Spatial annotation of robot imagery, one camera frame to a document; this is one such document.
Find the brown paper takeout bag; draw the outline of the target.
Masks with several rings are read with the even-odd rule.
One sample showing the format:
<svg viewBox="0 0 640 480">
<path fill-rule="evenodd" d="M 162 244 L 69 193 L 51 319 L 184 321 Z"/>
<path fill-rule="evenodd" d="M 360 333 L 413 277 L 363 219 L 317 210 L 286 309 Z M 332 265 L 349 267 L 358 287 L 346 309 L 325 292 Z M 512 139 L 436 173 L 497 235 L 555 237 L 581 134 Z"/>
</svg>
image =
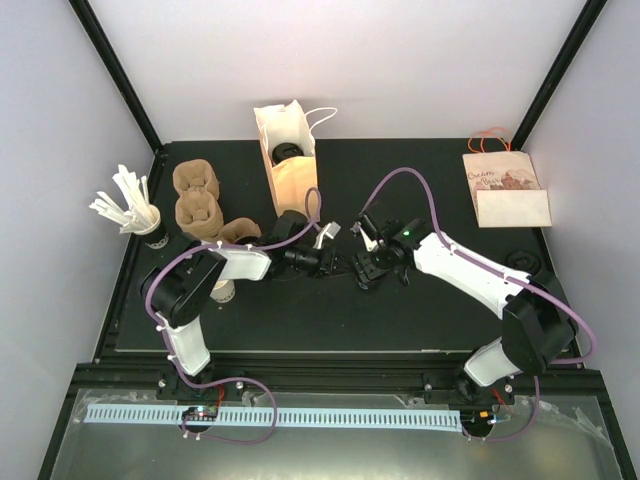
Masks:
<svg viewBox="0 0 640 480">
<path fill-rule="evenodd" d="M 286 210 L 305 213 L 305 195 L 318 186 L 313 129 L 336 115 L 335 107 L 319 107 L 305 112 L 297 100 L 253 109 L 259 132 L 260 150 L 276 215 Z M 290 142 L 299 145 L 304 156 L 275 165 L 275 146 Z"/>
</svg>

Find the brown pulp cup carrier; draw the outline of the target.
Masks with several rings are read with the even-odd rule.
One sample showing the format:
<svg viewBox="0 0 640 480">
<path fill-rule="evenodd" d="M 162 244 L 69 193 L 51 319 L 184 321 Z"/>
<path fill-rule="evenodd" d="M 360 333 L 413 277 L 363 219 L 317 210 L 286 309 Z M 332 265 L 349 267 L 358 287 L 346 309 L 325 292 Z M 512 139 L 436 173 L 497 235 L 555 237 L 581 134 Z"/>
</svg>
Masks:
<svg viewBox="0 0 640 480">
<path fill-rule="evenodd" d="M 253 220 L 242 217 L 226 223 L 220 230 L 219 239 L 224 243 L 238 244 L 242 239 L 259 238 L 262 231 Z"/>
</svg>

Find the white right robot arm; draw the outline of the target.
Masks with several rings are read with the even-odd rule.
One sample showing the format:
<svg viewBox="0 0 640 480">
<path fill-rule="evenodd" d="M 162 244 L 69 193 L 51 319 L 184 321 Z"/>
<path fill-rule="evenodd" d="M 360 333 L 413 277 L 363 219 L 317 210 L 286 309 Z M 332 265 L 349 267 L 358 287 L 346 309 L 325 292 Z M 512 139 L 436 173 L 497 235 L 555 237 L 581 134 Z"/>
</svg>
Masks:
<svg viewBox="0 0 640 480">
<path fill-rule="evenodd" d="M 413 268 L 459 289 L 501 321 L 499 338 L 474 351 L 454 379 L 467 403 L 479 402 L 502 378 L 543 373 L 578 333 L 561 285 L 548 271 L 531 275 L 493 262 L 420 219 L 404 224 L 365 211 L 352 230 L 365 247 L 353 260 L 362 289 L 391 271 L 404 277 Z"/>
</svg>

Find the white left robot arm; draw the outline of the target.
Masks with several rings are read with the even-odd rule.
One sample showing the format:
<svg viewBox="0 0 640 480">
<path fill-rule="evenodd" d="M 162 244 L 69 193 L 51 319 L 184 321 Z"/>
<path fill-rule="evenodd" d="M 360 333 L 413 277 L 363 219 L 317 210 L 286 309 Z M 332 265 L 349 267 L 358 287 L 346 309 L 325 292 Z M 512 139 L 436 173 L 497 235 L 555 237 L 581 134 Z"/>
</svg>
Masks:
<svg viewBox="0 0 640 480">
<path fill-rule="evenodd" d="M 182 233 L 166 245 L 139 282 L 145 309 L 168 347 L 168 359 L 182 372 L 179 386 L 193 399 L 207 397 L 215 376 L 200 317 L 211 294 L 235 281 L 262 281 L 292 268 L 323 278 L 337 270 L 332 241 L 340 225 L 320 227 L 287 210 L 268 233 L 245 236 L 237 244 L 203 242 Z"/>
</svg>

